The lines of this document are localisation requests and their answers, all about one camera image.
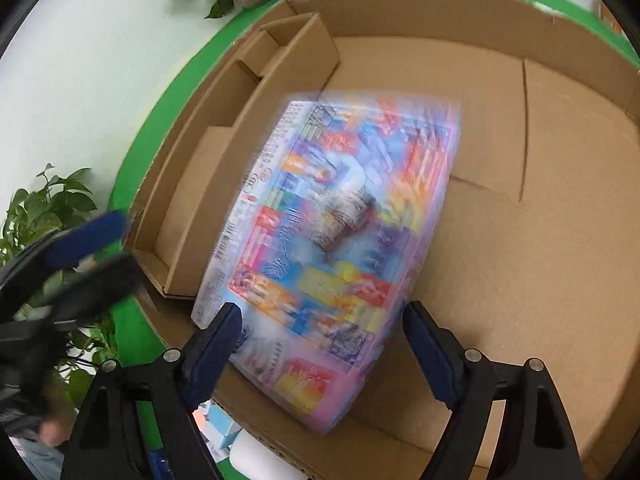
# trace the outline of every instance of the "green surface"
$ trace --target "green surface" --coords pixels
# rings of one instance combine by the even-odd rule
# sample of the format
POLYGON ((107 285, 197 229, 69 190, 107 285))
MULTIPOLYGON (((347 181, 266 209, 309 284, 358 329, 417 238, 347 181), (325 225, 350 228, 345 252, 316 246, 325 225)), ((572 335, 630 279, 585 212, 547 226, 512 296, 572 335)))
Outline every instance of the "green surface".
POLYGON ((218 469, 220 469, 220 472, 226 480, 247 480, 246 476, 240 474, 233 468, 228 458, 218 463, 218 469))
MULTIPOLYGON (((603 23, 585 9, 567 0, 525 0, 539 2, 552 9, 564 13, 569 19, 580 23, 591 32, 600 36, 612 45, 627 59, 640 66, 640 60, 629 42, 610 31, 603 23)), ((160 147, 164 136, 171 128, 180 110, 198 87, 220 55, 247 27, 262 16, 274 1, 254 9, 244 10, 222 28, 210 41, 185 65, 182 71, 169 85, 156 106, 153 108, 136 139, 127 153, 116 177, 110 197, 110 208, 128 209, 132 203, 140 183, 160 147)), ((149 362, 163 351, 164 347, 146 323, 133 300, 124 301, 114 309, 116 322, 116 340, 120 358, 124 365, 149 362)), ((153 410, 142 404, 140 413, 143 421, 143 432, 150 449, 161 446, 158 429, 155 425, 153 410)), ((225 461, 220 465, 225 477, 234 476, 233 469, 225 461)))

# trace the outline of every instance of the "barcode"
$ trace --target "barcode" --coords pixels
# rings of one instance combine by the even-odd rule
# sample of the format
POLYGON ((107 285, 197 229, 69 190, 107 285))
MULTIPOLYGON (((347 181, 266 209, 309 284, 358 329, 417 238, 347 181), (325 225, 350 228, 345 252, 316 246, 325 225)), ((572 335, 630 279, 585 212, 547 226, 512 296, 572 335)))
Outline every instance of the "barcode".
POLYGON ((229 243, 229 238, 227 235, 222 235, 220 240, 218 240, 218 245, 216 246, 216 252, 214 256, 219 260, 224 260, 226 256, 227 245, 229 243))
POLYGON ((224 260, 226 258, 228 254, 229 242, 231 241, 235 230, 236 226, 231 222, 227 222, 227 224, 225 225, 225 229, 222 231, 222 236, 216 244, 216 250, 213 253, 213 256, 216 259, 224 260))

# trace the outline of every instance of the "cardboard divider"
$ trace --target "cardboard divider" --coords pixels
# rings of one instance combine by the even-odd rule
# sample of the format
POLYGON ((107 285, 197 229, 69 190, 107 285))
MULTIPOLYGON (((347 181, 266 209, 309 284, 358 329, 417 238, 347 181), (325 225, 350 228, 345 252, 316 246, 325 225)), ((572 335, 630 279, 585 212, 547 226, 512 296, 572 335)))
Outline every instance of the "cardboard divider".
POLYGON ((198 291, 244 170, 290 95, 315 98, 338 63, 318 14, 261 26, 212 81, 168 154, 132 252, 165 295, 198 291))
MULTIPOLYGON (((245 169, 293 92, 452 98, 460 152, 410 298, 491 359, 541 358, 590 478, 610 470, 640 422, 637 67, 517 0, 286 0, 213 74, 136 199, 144 213, 129 244, 150 280, 138 302, 168 346, 194 327, 192 302, 166 296, 195 295, 245 169)), ((401 332, 327 436, 231 366, 214 398, 318 480, 415 480, 449 415, 401 332)), ((486 476, 500 415, 496 406, 474 480, 486 476)))

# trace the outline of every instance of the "screw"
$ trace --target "screw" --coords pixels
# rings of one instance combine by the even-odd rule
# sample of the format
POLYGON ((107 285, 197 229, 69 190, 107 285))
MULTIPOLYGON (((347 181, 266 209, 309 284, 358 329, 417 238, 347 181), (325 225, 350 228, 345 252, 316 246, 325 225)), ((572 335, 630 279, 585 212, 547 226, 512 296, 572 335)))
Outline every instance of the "screw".
POLYGON ((465 358, 467 361, 477 363, 480 359, 482 359, 482 354, 475 348, 469 348, 465 351, 465 358))
POLYGON ((180 351, 176 348, 171 348, 162 354, 162 358, 168 363, 173 363, 180 359, 180 351))
POLYGON ((118 364, 116 361, 114 361, 113 359, 109 359, 108 361, 103 362, 100 368, 102 369, 103 372, 109 373, 109 372, 113 372, 117 366, 118 364))
POLYGON ((535 357, 529 360, 529 366, 537 372, 541 372, 545 369, 545 364, 540 359, 537 359, 535 357))

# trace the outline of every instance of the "plastic wrap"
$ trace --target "plastic wrap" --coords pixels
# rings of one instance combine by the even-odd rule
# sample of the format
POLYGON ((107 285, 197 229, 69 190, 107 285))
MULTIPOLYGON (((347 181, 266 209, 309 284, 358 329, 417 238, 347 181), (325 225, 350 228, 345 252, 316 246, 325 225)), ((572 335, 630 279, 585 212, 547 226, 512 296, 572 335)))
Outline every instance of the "plastic wrap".
POLYGON ((315 431, 344 415, 382 352, 459 136, 451 104, 293 101, 247 176, 192 317, 204 327, 238 304, 231 362, 315 431))

